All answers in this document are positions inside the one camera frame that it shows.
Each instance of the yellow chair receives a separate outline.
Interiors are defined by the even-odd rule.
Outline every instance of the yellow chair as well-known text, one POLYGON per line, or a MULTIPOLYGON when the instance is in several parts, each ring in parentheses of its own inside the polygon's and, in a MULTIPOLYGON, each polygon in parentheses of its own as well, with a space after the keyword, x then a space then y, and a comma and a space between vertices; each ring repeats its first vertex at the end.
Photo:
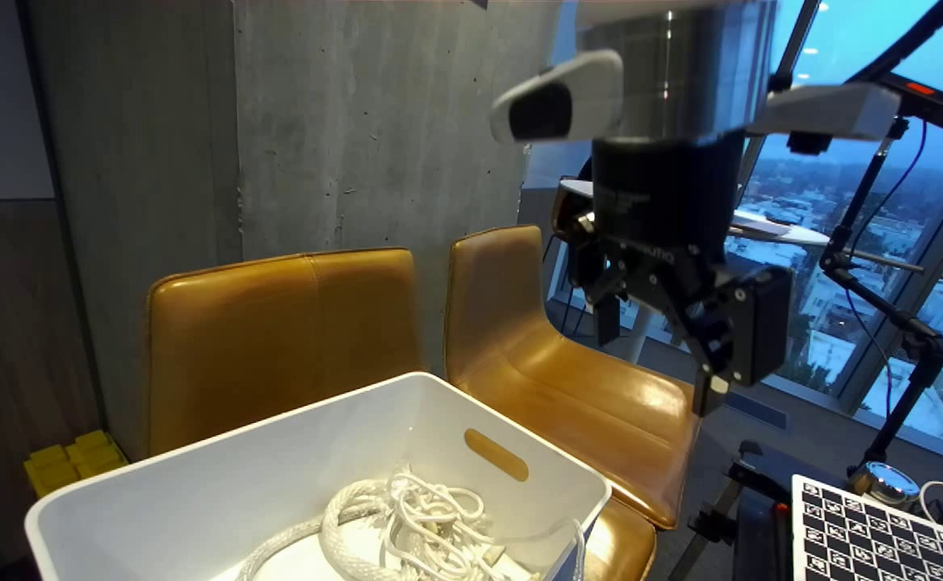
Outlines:
POLYGON ((415 368, 405 250, 172 276, 148 292, 148 451, 415 368))
POLYGON ((617 484, 598 527, 617 546, 607 551, 614 577, 633 577, 633 564, 653 561, 653 527, 678 521, 694 444, 691 386, 565 338, 546 320, 539 260, 537 227, 452 247, 450 382, 617 484))

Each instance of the yellow object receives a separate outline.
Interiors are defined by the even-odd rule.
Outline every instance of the yellow object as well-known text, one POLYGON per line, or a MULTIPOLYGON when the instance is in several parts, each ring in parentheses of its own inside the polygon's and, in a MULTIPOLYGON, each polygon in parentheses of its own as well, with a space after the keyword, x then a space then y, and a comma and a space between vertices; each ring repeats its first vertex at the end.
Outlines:
POLYGON ((99 429, 76 436, 71 444, 39 448, 24 461, 39 496, 118 465, 127 465, 118 444, 99 429))

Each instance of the white plastic bin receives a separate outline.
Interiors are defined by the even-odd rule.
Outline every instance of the white plastic bin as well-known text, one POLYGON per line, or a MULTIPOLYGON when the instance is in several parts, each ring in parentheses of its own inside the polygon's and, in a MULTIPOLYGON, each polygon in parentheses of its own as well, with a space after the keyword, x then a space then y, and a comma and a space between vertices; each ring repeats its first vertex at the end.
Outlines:
POLYGON ((71 484, 30 509, 25 535, 48 581, 230 577, 339 489, 398 467, 481 493, 506 551, 552 574, 609 493, 587 465, 415 371, 71 484))

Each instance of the chair backrest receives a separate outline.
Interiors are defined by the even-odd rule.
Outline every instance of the chair backrest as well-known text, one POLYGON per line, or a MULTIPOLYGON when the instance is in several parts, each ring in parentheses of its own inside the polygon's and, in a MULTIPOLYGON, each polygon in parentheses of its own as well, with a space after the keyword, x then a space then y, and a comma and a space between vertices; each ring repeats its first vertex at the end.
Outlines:
POLYGON ((455 383, 481 352, 546 324, 539 279, 539 227, 493 230, 452 247, 446 365, 455 383))
POLYGON ((405 250, 240 260, 148 292, 148 451, 419 365, 405 250))

